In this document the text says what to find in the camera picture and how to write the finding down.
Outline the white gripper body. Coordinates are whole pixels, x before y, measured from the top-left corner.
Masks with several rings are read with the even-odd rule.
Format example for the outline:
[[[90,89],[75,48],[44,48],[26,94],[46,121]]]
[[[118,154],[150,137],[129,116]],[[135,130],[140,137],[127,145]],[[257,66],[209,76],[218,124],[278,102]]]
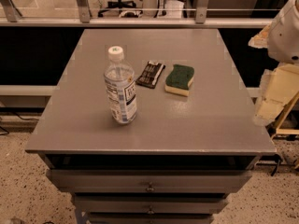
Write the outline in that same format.
[[[299,0],[289,0],[272,20],[268,55],[282,63],[299,63]]]

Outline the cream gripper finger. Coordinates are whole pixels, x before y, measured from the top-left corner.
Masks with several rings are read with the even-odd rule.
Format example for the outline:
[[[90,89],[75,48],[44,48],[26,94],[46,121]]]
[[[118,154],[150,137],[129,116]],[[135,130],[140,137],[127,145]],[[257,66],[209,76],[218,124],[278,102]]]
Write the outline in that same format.
[[[297,92],[299,92],[298,65],[280,63],[273,71],[265,70],[255,103],[254,124],[267,126],[273,122]]]
[[[267,49],[269,30],[270,25],[266,25],[257,35],[249,40],[248,45],[256,49]]]

